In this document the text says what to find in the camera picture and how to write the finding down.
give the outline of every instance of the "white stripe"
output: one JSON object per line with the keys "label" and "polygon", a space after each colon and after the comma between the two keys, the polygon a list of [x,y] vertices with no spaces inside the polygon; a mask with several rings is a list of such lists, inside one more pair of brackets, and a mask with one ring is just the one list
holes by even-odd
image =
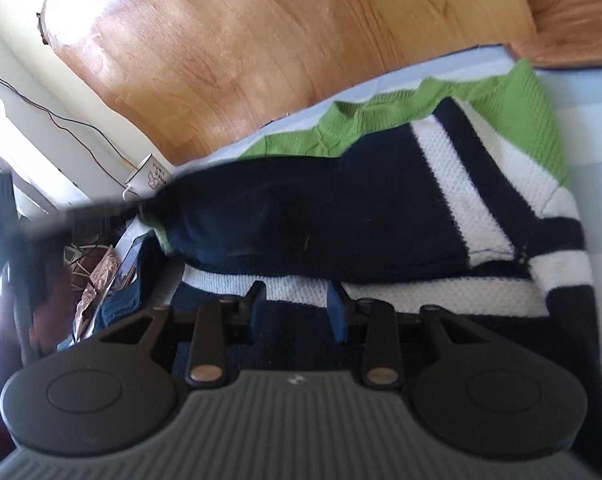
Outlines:
{"label": "white stripe", "polygon": [[474,187],[443,126],[434,116],[412,121],[414,136],[446,198],[474,267],[511,260],[513,248]]}
{"label": "white stripe", "polygon": [[577,203],[574,200],[574,195],[566,187],[559,187],[549,199],[543,209],[544,218],[578,218]]}
{"label": "white stripe", "polygon": [[530,273],[544,295],[560,286],[593,285],[585,251],[557,251],[530,258]]}
{"label": "white stripe", "polygon": [[537,216],[559,186],[557,180],[526,153],[499,135],[485,118],[466,102],[454,99],[465,112],[476,134],[498,168]]}
{"label": "white stripe", "polygon": [[[266,284],[270,301],[326,307],[328,282],[299,276],[264,278],[213,274],[186,266],[183,281],[216,294],[244,295],[255,280]],[[457,314],[484,316],[547,316],[543,297],[529,280],[505,278],[458,278],[393,285],[351,285],[344,288],[352,298],[376,298],[394,305],[397,312],[418,312],[424,304],[439,304]]]}

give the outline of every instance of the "white wall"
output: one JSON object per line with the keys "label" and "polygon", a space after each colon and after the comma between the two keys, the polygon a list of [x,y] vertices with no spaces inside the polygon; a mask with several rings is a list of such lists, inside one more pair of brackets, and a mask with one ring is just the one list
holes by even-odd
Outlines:
{"label": "white wall", "polygon": [[[50,105],[48,107],[53,107],[55,112],[99,127],[123,152],[123,155],[134,164],[140,162],[148,153],[153,152],[166,167],[172,170],[172,165],[157,152],[154,145],[142,132],[122,116],[110,110],[53,53],[49,46],[43,44],[36,17],[36,13],[40,12],[42,5],[43,0],[0,0],[0,69],[4,70],[0,76],[31,99],[46,106]],[[25,112],[25,105],[18,108],[16,102],[8,99],[4,101],[6,109],[10,108],[8,116],[23,131],[22,125],[34,120],[35,115],[32,112]],[[103,190],[102,194],[112,194],[112,185],[106,183],[106,180],[109,179],[107,176],[105,180],[102,179],[102,176],[98,176],[102,172],[97,165],[94,162],[84,163],[76,146],[73,147],[68,140],[60,140],[63,132],[52,134],[51,129],[44,127],[43,121],[43,119],[37,121],[36,128],[31,125],[29,131],[24,133],[44,152],[44,155],[48,156],[82,189],[84,184],[80,184],[79,180],[84,180],[86,176],[90,175],[97,183],[92,188],[99,187]],[[108,168],[108,171],[122,181],[128,176],[130,172],[117,161],[118,157],[98,134],[81,126],[77,126],[73,131],[81,134],[84,142],[89,142],[89,146],[94,148],[98,158]],[[86,193],[93,196],[93,191],[86,191]]]}

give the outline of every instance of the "striped bed sheet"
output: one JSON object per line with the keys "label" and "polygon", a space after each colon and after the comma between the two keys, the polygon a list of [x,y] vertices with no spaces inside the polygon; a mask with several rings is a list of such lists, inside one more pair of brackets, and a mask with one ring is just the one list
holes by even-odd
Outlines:
{"label": "striped bed sheet", "polygon": [[[251,137],[189,162],[177,172],[233,160],[263,136],[314,126],[333,100],[362,102],[379,92],[415,89],[426,76],[473,80],[505,74],[514,62],[502,47],[484,47],[392,72],[357,85],[311,108],[267,124]],[[570,187],[586,231],[594,274],[602,346],[602,69],[537,72],[556,110],[570,165]]]}

